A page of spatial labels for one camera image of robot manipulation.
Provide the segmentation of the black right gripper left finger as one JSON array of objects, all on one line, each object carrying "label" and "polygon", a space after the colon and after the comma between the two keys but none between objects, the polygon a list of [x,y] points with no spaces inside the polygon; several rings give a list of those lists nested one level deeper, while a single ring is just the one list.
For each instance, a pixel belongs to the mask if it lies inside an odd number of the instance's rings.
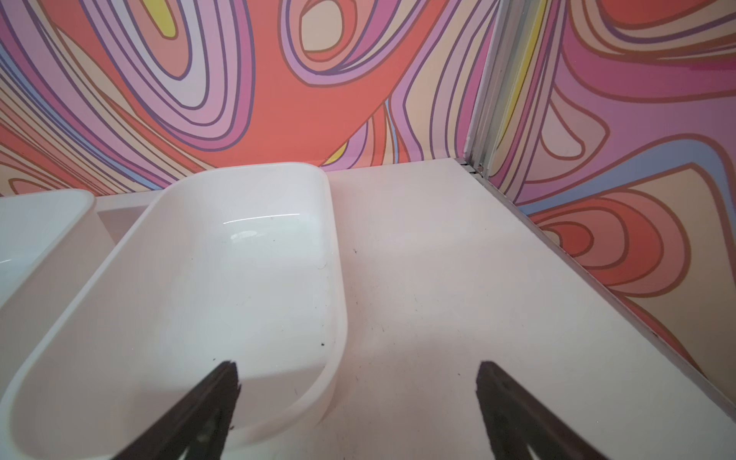
[{"label": "black right gripper left finger", "polygon": [[219,459],[240,396],[237,364],[220,363],[191,391],[115,455],[131,459]]}]

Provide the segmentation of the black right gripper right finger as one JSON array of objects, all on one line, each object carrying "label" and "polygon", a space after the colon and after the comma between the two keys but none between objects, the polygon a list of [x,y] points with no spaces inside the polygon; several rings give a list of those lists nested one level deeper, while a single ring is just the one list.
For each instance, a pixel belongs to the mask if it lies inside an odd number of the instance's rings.
[{"label": "black right gripper right finger", "polygon": [[505,370],[483,361],[475,394],[496,459],[603,459]]}]

